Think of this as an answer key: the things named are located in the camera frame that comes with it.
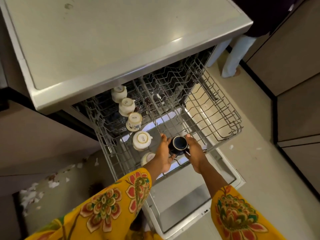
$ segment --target upper dish rack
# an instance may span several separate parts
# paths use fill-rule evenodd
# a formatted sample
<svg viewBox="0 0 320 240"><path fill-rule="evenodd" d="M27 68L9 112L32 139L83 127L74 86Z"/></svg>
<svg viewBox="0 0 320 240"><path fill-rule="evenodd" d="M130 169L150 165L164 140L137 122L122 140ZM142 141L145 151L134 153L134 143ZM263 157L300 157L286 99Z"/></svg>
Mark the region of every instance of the upper dish rack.
<svg viewBox="0 0 320 240"><path fill-rule="evenodd" d="M153 137L149 151L156 151L160 133L167 137L190 133L210 151L242 130L240 115L197 54L124 85L127 96L135 100L135 111L143 117L141 130ZM118 113L111 91L91 97L84 104L96 125L114 179L141 167L140 160L148 150L138 152L133 148L134 132L126 129L127 118ZM188 163L185 157L178 158L170 171Z"/></svg>

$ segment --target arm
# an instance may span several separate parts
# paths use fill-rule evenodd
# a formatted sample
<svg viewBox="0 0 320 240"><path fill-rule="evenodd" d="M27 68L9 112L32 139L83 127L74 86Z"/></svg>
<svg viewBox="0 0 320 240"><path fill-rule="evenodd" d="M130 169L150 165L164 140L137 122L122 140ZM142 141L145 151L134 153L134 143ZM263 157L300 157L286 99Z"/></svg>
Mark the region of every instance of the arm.
<svg viewBox="0 0 320 240"><path fill-rule="evenodd" d="M211 218L222 239L274 239L285 238L251 206L208 162L198 142L186 135L190 146L190 160L194 170L200 173L208 187L211 202Z"/></svg>
<svg viewBox="0 0 320 240"><path fill-rule="evenodd" d="M170 169L164 134L155 157L144 168L127 174L113 185L83 202L70 213L54 219L28 240L125 239L157 177Z"/></svg>

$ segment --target leg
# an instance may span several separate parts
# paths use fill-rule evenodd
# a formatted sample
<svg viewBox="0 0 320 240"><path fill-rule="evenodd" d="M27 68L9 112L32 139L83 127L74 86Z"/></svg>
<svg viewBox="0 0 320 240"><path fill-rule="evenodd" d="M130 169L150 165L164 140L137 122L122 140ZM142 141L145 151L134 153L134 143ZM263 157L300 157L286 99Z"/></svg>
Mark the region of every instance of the leg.
<svg viewBox="0 0 320 240"><path fill-rule="evenodd" d="M222 43L216 45L211 56L208 59L207 67L211 67L216 62L216 60L219 58L219 56L222 54L222 52L230 44L231 40L232 39L229 39L229 40L223 41Z"/></svg>
<svg viewBox="0 0 320 240"><path fill-rule="evenodd" d="M249 36L242 35L237 40L231 53L229 54L226 64L224 64L222 70L222 77L230 77L236 73L237 66L240 60L245 56L249 48L253 45L257 38L252 38Z"/></svg>

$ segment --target yellow sleeve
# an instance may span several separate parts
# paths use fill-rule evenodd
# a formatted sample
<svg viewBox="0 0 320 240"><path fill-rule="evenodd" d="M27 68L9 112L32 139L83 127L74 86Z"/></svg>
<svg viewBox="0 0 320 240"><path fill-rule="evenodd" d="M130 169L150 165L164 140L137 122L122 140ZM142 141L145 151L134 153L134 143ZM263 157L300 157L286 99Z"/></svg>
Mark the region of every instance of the yellow sleeve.
<svg viewBox="0 0 320 240"><path fill-rule="evenodd" d="M27 240L124 239L150 188L149 172L135 170Z"/></svg>
<svg viewBox="0 0 320 240"><path fill-rule="evenodd" d="M212 198L211 218L222 239L285 240L232 186L221 188Z"/></svg>

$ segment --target floor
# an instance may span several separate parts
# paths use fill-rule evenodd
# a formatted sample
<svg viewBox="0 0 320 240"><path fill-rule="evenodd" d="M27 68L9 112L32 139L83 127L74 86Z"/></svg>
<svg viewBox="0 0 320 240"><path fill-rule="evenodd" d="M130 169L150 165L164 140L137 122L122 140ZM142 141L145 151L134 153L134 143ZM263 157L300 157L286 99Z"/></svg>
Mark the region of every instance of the floor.
<svg viewBox="0 0 320 240"><path fill-rule="evenodd" d="M238 77L221 78L219 70L226 56L227 53L223 53L208 72L242 117L243 131L220 147L246 181L239 192L286 239L320 239L320 203L271 143L271 100L242 68ZM44 194L38 202L27 206L25 219L29 233L85 201L90 184L102 181L107 186L112 177L99 151L90 156L82 168L70 165L59 171L54 179L57 181L59 185L54 188L49 187L49 179L35 186L38 193ZM179 240L197 238L220 238L210 214L177 237Z"/></svg>

